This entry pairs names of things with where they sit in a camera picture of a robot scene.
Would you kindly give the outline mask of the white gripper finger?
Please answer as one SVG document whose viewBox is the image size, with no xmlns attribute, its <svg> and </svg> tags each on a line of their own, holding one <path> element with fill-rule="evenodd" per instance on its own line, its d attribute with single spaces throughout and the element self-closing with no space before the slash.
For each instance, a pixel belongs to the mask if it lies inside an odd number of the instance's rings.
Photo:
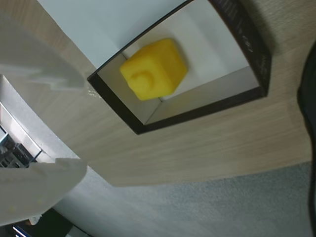
<svg viewBox="0 0 316 237">
<path fill-rule="evenodd" d="M 82 89 L 83 76 L 55 49 L 0 15 L 0 73 L 52 89 Z"/>
<path fill-rule="evenodd" d="M 86 175 L 87 164 L 75 158 L 32 162 L 27 168 L 0 170 L 0 224 L 40 216 L 58 203 Z"/>
</svg>

